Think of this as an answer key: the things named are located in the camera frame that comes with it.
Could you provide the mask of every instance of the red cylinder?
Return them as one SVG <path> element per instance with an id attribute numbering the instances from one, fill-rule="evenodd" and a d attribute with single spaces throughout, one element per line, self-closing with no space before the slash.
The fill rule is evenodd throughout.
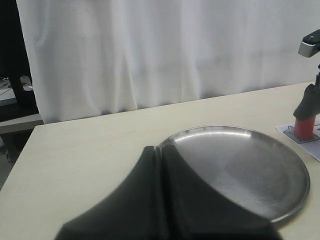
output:
<path id="1" fill-rule="evenodd" d="M 311 139 L 313 137 L 316 116 L 304 120 L 295 119 L 294 135 L 300 139 Z"/>

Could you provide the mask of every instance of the white curtain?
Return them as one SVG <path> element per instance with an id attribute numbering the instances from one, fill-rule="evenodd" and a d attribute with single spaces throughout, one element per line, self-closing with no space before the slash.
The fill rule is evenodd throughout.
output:
<path id="1" fill-rule="evenodd" d="M 320 28 L 319 0 L 17 3 L 45 123 L 290 85 L 318 73 L 320 56 L 297 52 Z"/>

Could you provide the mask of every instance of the metal plate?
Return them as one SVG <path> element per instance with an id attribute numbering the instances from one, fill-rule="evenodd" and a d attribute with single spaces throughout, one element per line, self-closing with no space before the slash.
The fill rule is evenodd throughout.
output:
<path id="1" fill-rule="evenodd" d="M 278 140 L 233 126 L 202 126 L 160 144 L 176 146 L 185 161 L 225 197 L 278 222 L 303 205 L 310 177 L 298 155 Z"/>

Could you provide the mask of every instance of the white paper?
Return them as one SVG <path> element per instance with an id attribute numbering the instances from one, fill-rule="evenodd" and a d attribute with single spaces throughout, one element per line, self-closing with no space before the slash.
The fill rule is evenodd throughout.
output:
<path id="1" fill-rule="evenodd" d="M 294 141 L 297 145 L 307 151 L 311 156 L 317 159 L 320 162 L 320 117 L 315 119 L 314 128 L 313 128 L 313 137 L 308 140 L 298 139 L 293 133 L 295 129 L 295 124 L 287 124 L 283 126 L 278 126 L 278 129 L 283 133 L 287 138 Z"/>

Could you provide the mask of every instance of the wooden table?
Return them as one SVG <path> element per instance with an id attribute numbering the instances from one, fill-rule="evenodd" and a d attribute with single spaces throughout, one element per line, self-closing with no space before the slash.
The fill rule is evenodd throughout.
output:
<path id="1" fill-rule="evenodd" d="M 63 223 L 114 190 L 145 146 L 183 129 L 232 125 L 270 135 L 306 164 L 305 207 L 279 231 L 285 240 L 320 239 L 320 163 L 276 130 L 294 122 L 308 83 L 37 126 L 0 191 L 4 240 L 52 240 Z"/>

